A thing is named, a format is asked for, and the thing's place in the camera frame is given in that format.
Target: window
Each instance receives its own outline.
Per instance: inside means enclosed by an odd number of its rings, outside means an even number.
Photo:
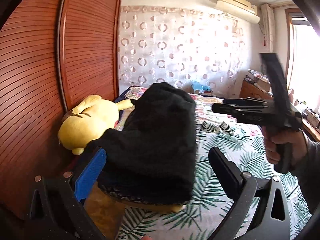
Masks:
[[[298,9],[287,10],[290,50],[287,85],[294,89],[294,99],[306,101],[308,107],[319,112],[320,37]]]

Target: wooden window frame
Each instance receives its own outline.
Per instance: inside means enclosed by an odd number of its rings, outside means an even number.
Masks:
[[[294,61],[294,32],[293,32],[293,25],[291,22],[290,13],[301,13],[301,10],[299,8],[288,8],[288,9],[285,9],[284,11],[287,19],[287,30],[288,30],[288,52],[287,52],[287,65],[285,68],[285,78],[287,79],[287,86],[289,87],[291,82],[292,68],[293,68],[293,61]]]

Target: bed sheet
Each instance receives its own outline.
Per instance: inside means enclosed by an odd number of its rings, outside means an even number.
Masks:
[[[125,97],[138,99],[146,88],[131,87]],[[196,102],[200,133],[197,152],[193,196],[179,213],[159,214],[138,208],[126,208],[117,239],[140,239],[150,235],[155,240],[207,239],[217,228],[233,201],[228,199],[208,161],[208,152],[219,147],[227,159],[233,161],[241,171],[249,171],[255,177],[268,179],[280,176],[287,196],[291,221],[291,239],[304,227],[311,216],[301,194],[296,177],[290,173],[278,174],[265,158],[265,148],[260,129],[256,125],[239,124],[231,116],[215,114],[213,103],[221,102],[214,97],[190,94]],[[123,112],[116,129],[121,130],[134,107]],[[258,203],[255,198],[238,234],[244,234],[252,220]]]

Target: blue gripper pad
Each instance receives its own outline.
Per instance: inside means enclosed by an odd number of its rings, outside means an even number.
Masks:
[[[88,197],[106,161],[106,151],[100,148],[75,182],[74,194],[78,201]]]

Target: white wall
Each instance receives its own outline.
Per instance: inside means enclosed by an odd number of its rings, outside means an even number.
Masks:
[[[274,52],[278,54],[279,61],[284,69],[287,66],[288,57],[288,28],[285,16],[286,8],[295,8],[296,5],[273,9],[276,25],[276,39],[274,43]]]
[[[198,10],[212,14],[222,13],[221,11],[213,8],[216,5],[216,2],[217,0],[121,0],[121,5],[175,7]],[[244,33],[248,36],[246,44],[246,47],[248,48],[248,60],[238,74],[233,90],[228,92],[229,97],[239,96],[242,80],[247,74],[247,69],[260,71],[261,62],[259,53],[265,51],[263,47],[264,38],[259,25],[251,24],[244,20],[240,21],[241,26],[244,28]]]

